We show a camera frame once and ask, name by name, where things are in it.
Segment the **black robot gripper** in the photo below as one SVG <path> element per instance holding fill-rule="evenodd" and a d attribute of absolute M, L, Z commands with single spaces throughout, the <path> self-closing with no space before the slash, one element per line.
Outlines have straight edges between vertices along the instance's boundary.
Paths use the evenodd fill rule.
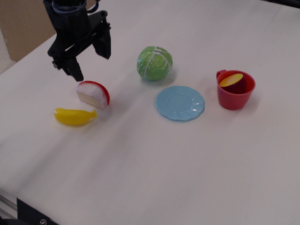
<path fill-rule="evenodd" d="M 63 69 L 77 82 L 84 80 L 76 57 L 90 45 L 97 55 L 109 59 L 111 56 L 110 23 L 107 11 L 98 10 L 97 0 L 92 9 L 87 9 L 86 0 L 43 1 L 56 39 L 48 55 L 53 58 L 56 69 Z"/>

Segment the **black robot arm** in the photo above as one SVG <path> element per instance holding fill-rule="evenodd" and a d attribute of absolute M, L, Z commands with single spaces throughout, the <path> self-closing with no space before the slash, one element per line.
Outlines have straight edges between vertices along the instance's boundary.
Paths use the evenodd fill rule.
<path fill-rule="evenodd" d="M 76 81 L 83 81 L 76 59 L 80 53 L 92 45 L 99 56 L 106 59 L 111 56 L 107 12 L 97 11 L 98 1 L 92 9 L 86 8 L 85 0 L 45 0 L 44 5 L 56 31 L 56 39 L 48 50 L 53 66 Z"/>

